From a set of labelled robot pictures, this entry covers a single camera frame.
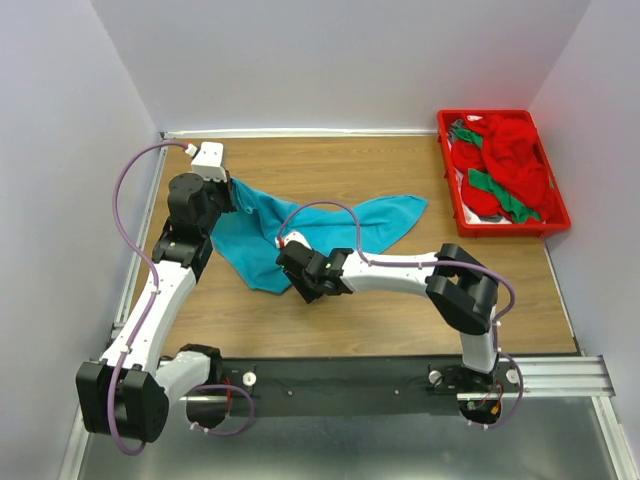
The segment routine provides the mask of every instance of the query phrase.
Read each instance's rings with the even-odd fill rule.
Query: wooden table
[[[458,237],[435,137],[243,138],[221,142],[233,176],[285,200],[336,199],[357,205],[381,195],[426,197],[429,206],[422,218],[387,253],[419,254],[437,251],[445,242],[460,244],[515,286],[516,306],[500,329],[505,351],[576,350],[541,240]],[[170,149],[147,252],[168,215],[168,182],[189,171],[189,164],[190,159],[179,149]],[[146,267],[141,268],[137,292],[146,276]],[[501,287],[499,305],[504,305],[507,297]],[[227,357],[461,351],[458,333],[424,298],[367,292],[325,297],[306,305],[294,289],[284,295],[249,290],[233,267],[215,254],[176,318],[164,353],[175,354],[186,343],[218,347]]]

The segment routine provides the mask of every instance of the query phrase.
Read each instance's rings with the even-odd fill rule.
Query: red tray
[[[438,142],[442,147],[442,156],[445,164],[445,178],[449,182],[449,192],[451,193],[451,201],[453,202],[453,218],[458,226],[458,234],[461,237],[548,237],[554,233],[566,230],[571,226],[569,214],[562,200],[558,182],[556,182],[551,165],[547,159],[542,142],[538,137],[534,146],[534,153],[538,160],[545,166],[549,174],[549,178],[553,182],[555,188],[553,193],[557,204],[556,213],[547,223],[543,224],[511,224],[511,225],[476,225],[465,221],[464,212],[462,210],[462,200],[458,192],[458,184],[456,181],[456,171],[451,161],[451,150],[447,142],[447,132],[450,125],[456,120],[463,118],[463,115],[502,115],[503,117],[519,118],[531,124],[533,119],[526,110],[440,110],[438,112]]]

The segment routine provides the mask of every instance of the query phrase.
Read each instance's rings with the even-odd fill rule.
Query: teal towel
[[[213,243],[251,289],[282,293],[291,283],[276,265],[279,250],[275,237],[282,221],[298,205],[254,190],[233,179],[233,203],[237,212],[224,214],[213,230]],[[413,195],[380,197],[354,208],[362,224],[365,252],[382,253],[402,238],[418,221],[427,200]],[[288,225],[323,255],[333,248],[355,249],[355,226],[346,211],[306,208]]]

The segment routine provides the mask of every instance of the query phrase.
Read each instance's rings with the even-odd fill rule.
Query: white wall
[[[88,0],[3,2],[0,59],[0,478],[53,479],[76,370],[108,338],[130,258],[111,188],[157,129]]]
[[[588,0],[92,0],[161,130],[529,106]]]
[[[640,459],[640,50],[636,1],[595,1],[531,111],[573,220],[548,240],[580,344],[604,354]]]

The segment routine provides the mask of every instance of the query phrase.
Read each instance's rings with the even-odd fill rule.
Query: metal floor
[[[493,431],[469,427],[461,417],[429,415],[258,417],[231,438],[190,431],[183,405],[172,409],[160,439],[139,457],[126,457],[111,438],[92,435],[79,478],[616,478],[590,398],[527,398],[511,422]]]

